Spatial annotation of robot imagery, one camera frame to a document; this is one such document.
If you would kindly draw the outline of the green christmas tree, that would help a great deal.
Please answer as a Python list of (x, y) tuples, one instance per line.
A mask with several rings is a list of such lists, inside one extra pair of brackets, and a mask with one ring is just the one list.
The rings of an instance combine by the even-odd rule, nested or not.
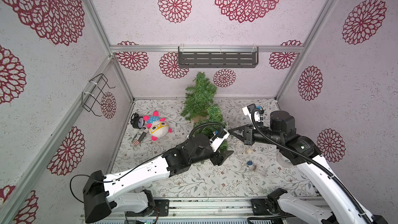
[[(205, 111), (205, 114), (203, 116), (194, 117), (193, 121), (194, 121), (194, 128), (196, 128), (199, 125), (203, 125), (203, 124), (209, 123), (209, 122), (221, 123), (221, 124), (223, 124), (224, 128), (227, 125), (227, 123), (224, 121), (221, 108), (217, 104), (211, 105)], [(216, 124), (206, 125), (204, 127), (198, 128), (194, 132), (194, 136), (201, 133), (211, 139), (214, 136), (214, 132), (218, 132), (219, 129), (220, 129), (220, 126), (216, 125)]]
[(188, 121), (195, 118), (208, 117), (208, 109), (214, 104), (217, 87), (204, 72), (198, 72), (194, 85), (186, 88), (186, 100), (181, 112), (182, 117)]

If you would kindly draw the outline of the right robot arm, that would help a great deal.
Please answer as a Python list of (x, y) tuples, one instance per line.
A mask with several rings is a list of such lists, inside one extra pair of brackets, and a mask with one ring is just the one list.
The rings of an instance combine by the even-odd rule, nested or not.
[(329, 209), (314, 206), (278, 188), (265, 199), (252, 200), (252, 224), (270, 220), (278, 224), (296, 217), (307, 224), (385, 224), (381, 215), (367, 210), (348, 190), (330, 168), (318, 146), (309, 138), (298, 135), (295, 119), (286, 111), (274, 111), (269, 126), (263, 125), (263, 109), (254, 104), (243, 108), (250, 124), (229, 129), (228, 132), (245, 145), (263, 143), (274, 145), (283, 159), (296, 166), (316, 187)]

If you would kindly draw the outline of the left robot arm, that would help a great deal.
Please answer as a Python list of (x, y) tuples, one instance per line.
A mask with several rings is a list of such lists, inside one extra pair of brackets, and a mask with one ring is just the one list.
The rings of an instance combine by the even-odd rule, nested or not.
[(133, 169), (107, 175), (98, 170), (89, 175), (81, 200), (84, 204), (85, 223), (99, 222), (113, 212), (149, 215), (156, 208), (151, 191), (132, 193), (132, 190), (152, 181), (184, 173), (193, 164), (205, 160), (210, 160), (214, 166), (222, 165), (233, 154), (229, 150), (219, 150), (230, 134), (221, 123), (212, 122), (211, 125), (216, 125), (219, 129), (209, 138), (201, 133), (207, 125), (205, 123), (195, 127), (184, 142)]

